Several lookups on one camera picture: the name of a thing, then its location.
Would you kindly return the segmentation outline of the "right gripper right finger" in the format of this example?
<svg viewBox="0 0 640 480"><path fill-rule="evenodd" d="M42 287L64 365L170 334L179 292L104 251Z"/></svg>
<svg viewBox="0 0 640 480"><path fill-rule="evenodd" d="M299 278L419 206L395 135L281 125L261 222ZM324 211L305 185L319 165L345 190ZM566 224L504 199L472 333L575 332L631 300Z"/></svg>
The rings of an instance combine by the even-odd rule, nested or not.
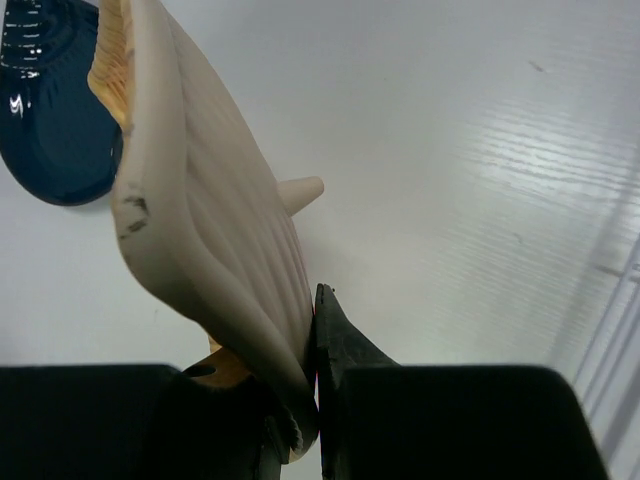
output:
<svg viewBox="0 0 640 480"><path fill-rule="evenodd" d="M327 479L604 479L569 383L535 365L394 362L315 297L322 473Z"/></svg>

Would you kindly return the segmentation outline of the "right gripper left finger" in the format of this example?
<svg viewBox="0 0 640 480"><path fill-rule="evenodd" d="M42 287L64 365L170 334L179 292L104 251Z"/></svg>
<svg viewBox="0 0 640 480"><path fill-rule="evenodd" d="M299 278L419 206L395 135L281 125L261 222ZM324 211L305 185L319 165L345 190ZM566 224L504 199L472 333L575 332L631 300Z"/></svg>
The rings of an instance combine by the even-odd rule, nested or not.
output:
<svg viewBox="0 0 640 480"><path fill-rule="evenodd" d="M211 363L5 367L5 479L277 479L271 394Z"/></svg>

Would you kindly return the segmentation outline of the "triangular woven orange plate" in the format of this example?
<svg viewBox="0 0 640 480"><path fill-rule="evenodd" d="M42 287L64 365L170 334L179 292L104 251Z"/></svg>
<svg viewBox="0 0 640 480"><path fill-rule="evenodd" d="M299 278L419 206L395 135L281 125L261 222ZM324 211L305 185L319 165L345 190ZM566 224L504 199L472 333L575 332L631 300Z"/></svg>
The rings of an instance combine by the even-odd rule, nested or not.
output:
<svg viewBox="0 0 640 480"><path fill-rule="evenodd" d="M229 91L159 1L103 1L87 82L121 128L121 255L154 297L266 383L290 459L318 434L313 306L279 182Z"/></svg>

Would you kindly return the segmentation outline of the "dark blue plate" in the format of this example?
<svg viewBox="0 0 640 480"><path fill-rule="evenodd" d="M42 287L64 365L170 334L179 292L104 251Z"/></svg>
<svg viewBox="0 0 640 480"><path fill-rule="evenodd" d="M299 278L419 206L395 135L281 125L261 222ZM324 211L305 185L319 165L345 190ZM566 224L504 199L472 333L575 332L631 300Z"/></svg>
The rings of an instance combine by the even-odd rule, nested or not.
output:
<svg viewBox="0 0 640 480"><path fill-rule="evenodd" d="M122 135L87 83L97 7L8 1L1 20L1 157L9 172L53 205L83 205L106 195Z"/></svg>

